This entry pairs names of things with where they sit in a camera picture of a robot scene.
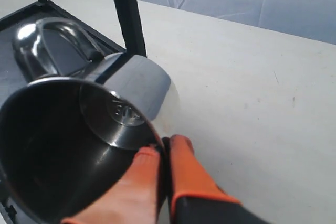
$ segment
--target scratch on table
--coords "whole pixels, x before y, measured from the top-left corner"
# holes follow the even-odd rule
[[[274,70],[273,70],[273,73],[274,73],[275,79],[277,80],[277,83],[279,84],[279,80],[278,80],[277,74],[275,73]]]

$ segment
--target white table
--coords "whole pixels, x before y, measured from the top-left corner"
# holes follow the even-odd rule
[[[0,16],[33,1],[0,0]],[[53,1],[123,45],[112,0]],[[177,132],[218,184],[274,223],[336,223],[336,46],[139,8],[149,58],[180,93]]]

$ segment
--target table surface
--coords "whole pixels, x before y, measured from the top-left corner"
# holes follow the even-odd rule
[[[0,17],[34,1],[0,0]],[[53,1],[123,45],[112,0]],[[139,9],[148,56],[180,93],[177,132],[218,184],[270,222],[335,223],[336,46]]]

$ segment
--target stainless steel kettle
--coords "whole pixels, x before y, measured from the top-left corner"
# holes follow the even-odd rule
[[[65,76],[45,40],[58,32],[85,61]],[[143,146],[171,136],[179,98],[153,61],[103,55],[75,22],[44,18],[13,40],[28,85],[0,109],[0,174],[38,222],[58,222],[103,194]]]

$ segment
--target kettle handle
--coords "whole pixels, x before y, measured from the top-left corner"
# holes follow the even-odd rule
[[[43,18],[21,27],[13,39],[14,57],[27,82],[62,75],[45,41],[44,30],[56,31],[87,62],[104,59],[102,49],[77,23],[66,18]]]

